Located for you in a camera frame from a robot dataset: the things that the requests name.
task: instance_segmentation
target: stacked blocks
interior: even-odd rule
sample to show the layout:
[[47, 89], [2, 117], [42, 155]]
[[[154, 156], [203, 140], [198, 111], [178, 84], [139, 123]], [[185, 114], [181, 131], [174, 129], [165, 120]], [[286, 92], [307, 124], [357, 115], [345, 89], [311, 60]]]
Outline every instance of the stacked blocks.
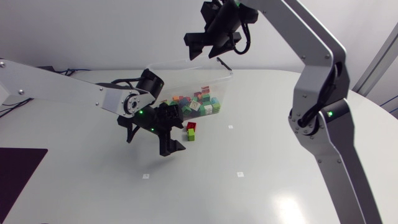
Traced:
[[208, 114], [219, 113], [221, 104], [216, 97], [211, 97], [210, 87], [203, 86], [201, 91], [193, 94], [193, 96], [173, 96], [172, 101], [164, 100], [161, 103], [168, 105], [178, 105], [184, 117], [197, 117]]
[[188, 122], [188, 124], [187, 124], [188, 141], [194, 141], [195, 140], [196, 128], [197, 128], [197, 124], [196, 123]]

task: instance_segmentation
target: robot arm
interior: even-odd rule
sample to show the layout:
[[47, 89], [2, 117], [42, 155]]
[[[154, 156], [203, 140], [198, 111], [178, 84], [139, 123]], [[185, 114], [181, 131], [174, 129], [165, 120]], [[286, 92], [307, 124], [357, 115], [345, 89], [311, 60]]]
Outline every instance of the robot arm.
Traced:
[[[120, 86], [120, 82], [138, 82], [135, 87]], [[40, 68], [0, 59], [0, 102], [9, 95], [94, 106], [118, 114], [118, 124], [127, 128], [127, 141], [139, 128], [159, 137], [160, 155], [168, 156], [184, 150], [170, 138], [173, 126], [183, 128], [182, 112], [175, 106], [152, 108], [164, 82], [148, 69], [140, 78], [115, 80], [112, 83], [89, 83]]]
[[[289, 123], [301, 145], [315, 156], [340, 222], [382, 223], [354, 148], [354, 124], [345, 99], [349, 78], [343, 46], [296, 0], [223, 0], [223, 3], [221, 7], [213, 7], [216, 15], [212, 19], [203, 15], [206, 27], [202, 42], [216, 47], [223, 43], [215, 40], [222, 39], [224, 45], [233, 44], [229, 37], [236, 36], [236, 29], [230, 27], [242, 23], [241, 14], [248, 11], [247, 7], [260, 11], [268, 19], [305, 64], [294, 89]], [[235, 21], [237, 25], [225, 21]], [[224, 29], [208, 32], [207, 27], [211, 26]], [[187, 38], [190, 35], [186, 34], [184, 40], [190, 47], [190, 56], [196, 57], [195, 43], [200, 43], [200, 39], [190, 42]]]

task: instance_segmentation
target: black mat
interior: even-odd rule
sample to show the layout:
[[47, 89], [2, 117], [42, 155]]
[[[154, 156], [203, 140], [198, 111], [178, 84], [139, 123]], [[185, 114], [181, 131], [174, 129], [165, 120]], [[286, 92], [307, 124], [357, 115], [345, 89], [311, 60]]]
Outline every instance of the black mat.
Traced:
[[0, 147], [0, 223], [47, 153], [47, 149]]

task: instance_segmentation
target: green block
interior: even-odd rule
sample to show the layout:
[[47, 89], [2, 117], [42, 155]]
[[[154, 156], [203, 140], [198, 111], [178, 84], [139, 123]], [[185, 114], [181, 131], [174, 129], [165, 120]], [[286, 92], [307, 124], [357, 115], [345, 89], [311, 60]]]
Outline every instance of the green block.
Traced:
[[183, 106], [183, 107], [182, 107], [182, 113], [183, 113], [185, 116], [190, 115], [191, 112], [192, 112], [192, 110], [191, 110], [191, 108], [189, 108], [189, 106]]
[[210, 101], [210, 94], [204, 94], [204, 95], [202, 96], [202, 98], [203, 98], [203, 102]]
[[213, 103], [213, 113], [218, 113], [220, 111], [221, 105], [220, 103]]
[[200, 107], [199, 107], [199, 113], [200, 113], [200, 116], [206, 115], [205, 106], [200, 105]]
[[165, 103], [167, 105], [170, 105], [170, 102], [168, 100], [162, 101], [162, 103]]
[[188, 135], [188, 141], [195, 140], [195, 132], [193, 131], [193, 128], [188, 129], [187, 135]]

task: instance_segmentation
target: white wall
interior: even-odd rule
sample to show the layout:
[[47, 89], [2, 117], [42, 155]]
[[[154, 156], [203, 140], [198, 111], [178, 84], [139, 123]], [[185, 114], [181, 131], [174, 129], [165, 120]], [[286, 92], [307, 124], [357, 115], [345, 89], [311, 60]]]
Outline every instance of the white wall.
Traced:
[[[186, 32], [202, 32], [202, 0], [1, 0], [0, 57], [57, 69], [144, 68], [188, 57]], [[398, 21], [396, 0], [303, 0], [347, 49], [351, 87]], [[232, 68], [303, 65], [266, 19], [250, 26], [251, 50], [222, 58]]]

